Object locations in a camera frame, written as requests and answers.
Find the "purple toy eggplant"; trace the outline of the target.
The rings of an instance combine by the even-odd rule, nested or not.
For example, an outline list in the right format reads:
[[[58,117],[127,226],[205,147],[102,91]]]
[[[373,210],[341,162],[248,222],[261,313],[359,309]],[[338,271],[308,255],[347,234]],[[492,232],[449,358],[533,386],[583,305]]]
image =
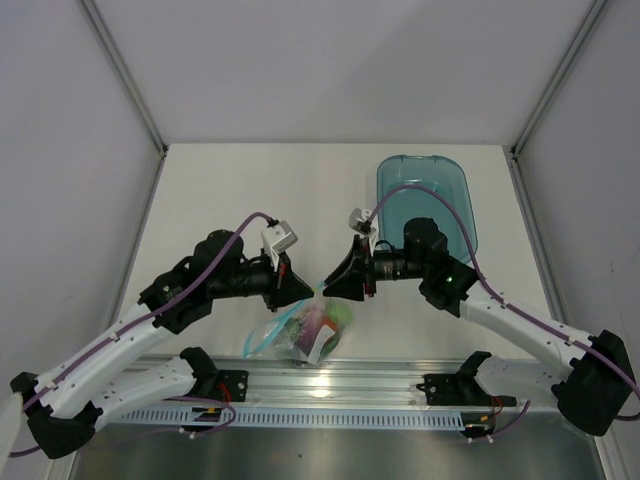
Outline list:
[[[300,330],[296,344],[301,349],[310,349],[323,326],[325,310],[322,307],[310,307],[300,320]]]

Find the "clear zip bag blue zipper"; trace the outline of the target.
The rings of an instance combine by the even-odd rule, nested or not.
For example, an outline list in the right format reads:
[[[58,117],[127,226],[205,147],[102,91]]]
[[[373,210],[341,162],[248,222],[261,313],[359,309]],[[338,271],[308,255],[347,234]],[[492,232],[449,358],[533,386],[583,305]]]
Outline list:
[[[326,285],[314,289],[314,297],[296,302],[283,313],[255,327],[247,336],[242,356],[271,355],[296,367],[317,367],[340,343],[354,322],[349,305],[325,298]]]

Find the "green toy bell pepper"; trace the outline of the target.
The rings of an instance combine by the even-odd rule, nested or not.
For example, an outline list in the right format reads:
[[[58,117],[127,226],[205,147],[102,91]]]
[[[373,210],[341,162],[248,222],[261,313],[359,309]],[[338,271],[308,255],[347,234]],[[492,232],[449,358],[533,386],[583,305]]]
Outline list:
[[[325,304],[328,318],[335,323],[339,329],[349,327],[353,323],[353,313],[349,305],[337,299],[329,299]]]

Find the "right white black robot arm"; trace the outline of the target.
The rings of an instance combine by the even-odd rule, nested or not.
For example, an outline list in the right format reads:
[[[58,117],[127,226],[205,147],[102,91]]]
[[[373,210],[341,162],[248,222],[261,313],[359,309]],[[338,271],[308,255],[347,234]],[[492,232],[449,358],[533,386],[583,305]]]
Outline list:
[[[364,301],[380,281],[419,280],[434,308],[480,325],[536,359],[515,366],[487,355],[456,380],[458,395],[479,403],[502,393],[556,407],[574,427],[604,435],[639,391],[623,340],[604,330],[593,335],[551,318],[537,318],[493,291],[476,269],[448,252],[446,236],[430,218],[409,220],[400,249],[376,250],[357,234],[346,258],[325,279],[323,294]]]

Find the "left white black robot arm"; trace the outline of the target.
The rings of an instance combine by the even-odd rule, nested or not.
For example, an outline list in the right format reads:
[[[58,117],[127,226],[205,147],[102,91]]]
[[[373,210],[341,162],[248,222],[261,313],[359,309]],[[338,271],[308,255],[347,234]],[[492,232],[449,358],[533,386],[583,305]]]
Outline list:
[[[313,296],[292,270],[287,249],[297,241],[285,222],[266,227],[258,256],[246,259],[239,234],[216,230],[192,255],[158,276],[137,303],[108,330],[58,367],[23,372],[10,383],[21,395],[27,426],[50,459],[69,455],[111,421],[174,397],[220,401],[219,370],[200,347],[125,378],[141,355],[209,316],[219,299],[260,296],[268,310]]]

